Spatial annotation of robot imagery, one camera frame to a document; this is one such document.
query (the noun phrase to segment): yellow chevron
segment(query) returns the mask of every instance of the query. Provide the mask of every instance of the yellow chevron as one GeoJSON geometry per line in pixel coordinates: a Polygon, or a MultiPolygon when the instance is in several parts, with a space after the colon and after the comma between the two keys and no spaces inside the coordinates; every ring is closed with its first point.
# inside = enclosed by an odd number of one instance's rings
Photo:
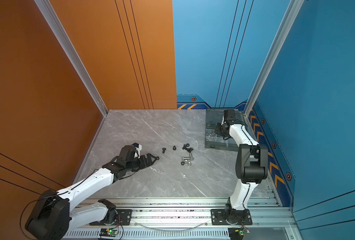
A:
{"type": "Polygon", "coordinates": [[[190,107],[189,107],[189,108],[187,108],[187,109],[192,109],[194,106],[196,106],[196,104],[194,104],[194,105],[190,106],[190,107]]]}
{"type": "Polygon", "coordinates": [[[277,167],[276,164],[270,162],[270,173],[272,174],[272,167],[276,168],[277,170],[279,170],[279,168],[277,167]]]}
{"type": "Polygon", "coordinates": [[[251,116],[251,124],[252,124],[252,118],[256,118],[256,116],[251,116]]]}
{"type": "Polygon", "coordinates": [[[281,177],[279,177],[279,176],[277,176],[276,174],[275,174],[275,187],[277,188],[277,180],[279,180],[279,181],[281,181],[283,184],[285,184],[284,183],[284,180],[281,178],[281,177]]]}
{"type": "Polygon", "coordinates": [[[264,136],[262,132],[257,131],[257,141],[259,141],[259,135],[264,136]]]}
{"type": "Polygon", "coordinates": [[[260,125],[258,123],[254,123],[253,124],[253,132],[256,132],[256,127],[260,127],[260,125]]]}

